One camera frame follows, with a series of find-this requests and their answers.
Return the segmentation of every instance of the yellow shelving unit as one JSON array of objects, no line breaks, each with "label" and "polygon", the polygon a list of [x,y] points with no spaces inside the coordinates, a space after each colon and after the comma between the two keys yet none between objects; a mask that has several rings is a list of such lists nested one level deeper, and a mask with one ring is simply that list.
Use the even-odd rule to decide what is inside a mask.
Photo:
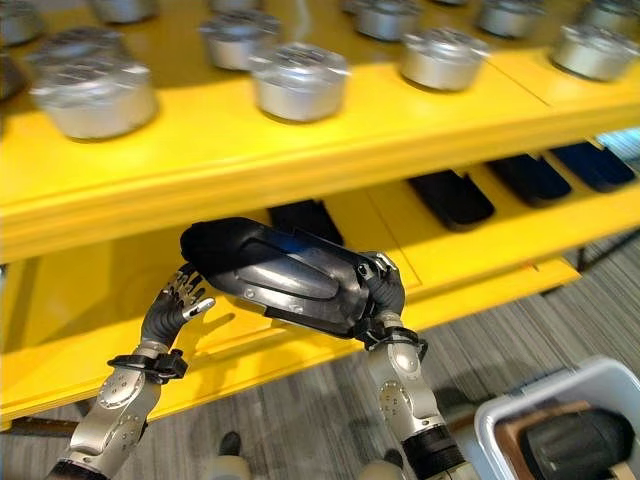
[{"label": "yellow shelving unit", "polygon": [[[601,84],[551,67],[546,45],[580,7],[548,2],[524,41],[477,32],[479,2],[426,4],[423,24],[461,28],[493,55],[473,88],[436,93],[397,73],[402,47],[353,32],[338,2],[308,2],[306,39],[344,54],[352,67],[343,111],[308,125],[268,118],[254,106],[247,75],[211,68],[197,33],[201,0],[161,0],[162,14],[119,26],[153,72],[158,117],[101,142],[63,137],[26,92],[2,106],[0,264],[3,424],[90,397],[106,360],[130,351],[142,317],[180,265],[179,235],[191,222],[322,197],[356,250],[384,250],[407,287],[404,319],[423,329],[579,277],[563,250],[640,224],[640,185],[589,191],[558,162],[574,188],[556,206],[532,210],[484,160],[579,141],[640,124],[640,64]],[[293,0],[268,0],[285,38]],[[94,24],[87,10],[47,15],[51,31]],[[35,45],[12,49],[18,60]],[[400,179],[444,168],[468,170],[496,205],[494,218],[464,234],[445,230]],[[216,307],[178,339],[187,376],[164,387],[159,418],[360,348],[263,318],[215,293]]]},{"label": "yellow shelving unit", "polygon": [[[404,182],[328,196],[325,204],[348,247],[384,249],[399,265],[408,293],[405,321],[423,329],[574,280],[579,275],[553,255],[640,223],[639,182],[598,194],[554,166],[574,192],[540,210],[522,205],[486,167],[471,167],[497,213],[462,234],[445,230]],[[265,211],[249,216],[268,221]],[[95,393],[109,372],[105,361],[133,348],[146,308],[180,264],[183,229],[10,265],[2,309],[4,419]],[[166,388],[155,416],[358,348],[357,342],[274,324],[248,304],[216,296],[216,307],[181,334],[178,347],[192,367],[185,380]]]},{"label": "yellow shelving unit", "polygon": [[[579,277],[566,262],[548,260],[429,295],[421,279],[426,272],[407,262],[367,192],[337,194],[326,204],[349,247],[383,246],[399,265],[409,304],[404,318],[411,328],[435,326]],[[264,211],[249,216],[267,220]],[[5,422],[96,393],[110,371],[106,360],[135,346],[148,305],[180,263],[182,230],[100,242],[10,266],[2,308]],[[153,418],[361,348],[266,319],[247,303],[212,293],[214,309],[178,339],[190,371],[165,388]]]},{"label": "yellow shelving unit", "polygon": [[[111,140],[62,136],[26,92],[6,103],[0,162],[0,263],[309,196],[374,185],[569,143],[640,123],[640,64],[595,84],[546,63],[544,45],[578,2],[549,2],[536,36],[505,41],[472,27],[478,2],[426,5],[423,24],[489,41],[473,88],[428,92],[397,73],[402,46],[357,35],[336,2],[309,2],[311,43],[344,54],[352,75],[343,111],[291,125],[254,106],[248,75],[213,69],[197,27],[204,2],[161,2],[162,14],[116,27],[153,72],[161,104],[148,126]],[[293,0],[270,0],[285,39]],[[51,31],[94,20],[86,9],[47,15]],[[18,60],[36,45],[12,49]]]}]

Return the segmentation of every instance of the metal canister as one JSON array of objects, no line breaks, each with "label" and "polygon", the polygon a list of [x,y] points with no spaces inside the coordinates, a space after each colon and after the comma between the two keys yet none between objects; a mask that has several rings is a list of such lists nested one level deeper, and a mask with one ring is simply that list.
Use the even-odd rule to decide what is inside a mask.
[{"label": "metal canister", "polygon": [[489,46],[465,33],[433,28],[404,36],[400,72],[409,80],[437,90],[464,90],[476,78]]},{"label": "metal canister", "polygon": [[620,77],[639,55],[638,44],[624,35],[593,25],[565,25],[550,58],[563,70],[608,82]]},{"label": "metal canister", "polygon": [[158,14],[157,0],[87,0],[104,23],[135,23]]},{"label": "metal canister", "polygon": [[638,12],[630,0],[592,0],[580,15],[580,23],[630,35],[638,24]]},{"label": "metal canister", "polygon": [[19,92],[27,83],[26,78],[9,54],[0,50],[0,100]]},{"label": "metal canister", "polygon": [[19,45],[44,32],[44,20],[29,2],[0,1],[0,35],[5,45]]},{"label": "metal canister", "polygon": [[149,69],[133,61],[74,60],[40,77],[31,95],[62,133],[79,139],[130,132],[157,110]]},{"label": "metal canister", "polygon": [[101,58],[130,58],[120,32],[81,26],[52,35],[26,59],[39,76],[62,68],[70,60],[95,55]]},{"label": "metal canister", "polygon": [[318,120],[340,109],[347,69],[342,55],[303,43],[251,57],[258,106],[298,122]]},{"label": "metal canister", "polygon": [[259,10],[262,0],[208,0],[212,12],[231,12],[233,10]]},{"label": "metal canister", "polygon": [[476,25],[500,37],[522,38],[545,13],[541,0],[484,0]]},{"label": "metal canister", "polygon": [[200,33],[216,67],[250,70],[251,55],[276,44],[280,21],[259,10],[234,10],[203,23]]},{"label": "metal canister", "polygon": [[415,32],[422,8],[414,0],[357,0],[356,30],[378,40],[402,40]]}]

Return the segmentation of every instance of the metal forearm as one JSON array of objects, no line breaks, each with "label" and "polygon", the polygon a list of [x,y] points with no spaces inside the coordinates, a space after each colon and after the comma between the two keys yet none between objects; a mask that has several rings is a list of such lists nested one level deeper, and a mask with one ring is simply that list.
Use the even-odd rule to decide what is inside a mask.
[{"label": "metal forearm", "polygon": [[[166,345],[144,341],[134,355],[156,358]],[[94,407],[80,422],[63,461],[112,478],[140,440],[147,415],[160,398],[157,379],[117,367],[103,383]]]},{"label": "metal forearm", "polygon": [[[400,316],[384,312],[377,318],[385,328],[402,327]],[[400,441],[444,423],[433,390],[422,376],[420,346],[390,338],[369,351],[369,372],[380,409]]]}]

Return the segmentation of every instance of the white plastic bin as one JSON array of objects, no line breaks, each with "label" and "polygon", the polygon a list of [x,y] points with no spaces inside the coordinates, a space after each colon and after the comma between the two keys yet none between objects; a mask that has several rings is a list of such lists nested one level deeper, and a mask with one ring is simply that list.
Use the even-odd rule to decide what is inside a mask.
[{"label": "white plastic bin", "polygon": [[576,369],[553,373],[480,406],[475,415],[478,443],[471,447],[475,450],[471,457],[478,460],[480,455],[482,458],[477,464],[473,458],[471,460],[483,480],[517,480],[496,442],[496,424],[531,412],[538,405],[552,400],[559,403],[586,400],[594,407],[624,415],[636,433],[628,464],[634,475],[640,478],[640,381],[620,362],[594,357],[580,363]]}]

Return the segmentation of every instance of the person's shoe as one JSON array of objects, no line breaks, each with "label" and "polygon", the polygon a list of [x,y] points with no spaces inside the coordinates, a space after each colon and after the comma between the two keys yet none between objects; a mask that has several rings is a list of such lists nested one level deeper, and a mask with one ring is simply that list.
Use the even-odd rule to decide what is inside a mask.
[{"label": "person's shoe", "polygon": [[242,440],[237,432],[227,432],[220,441],[220,448],[218,449],[218,455],[233,455],[237,457],[240,455],[240,447],[242,446]]}]

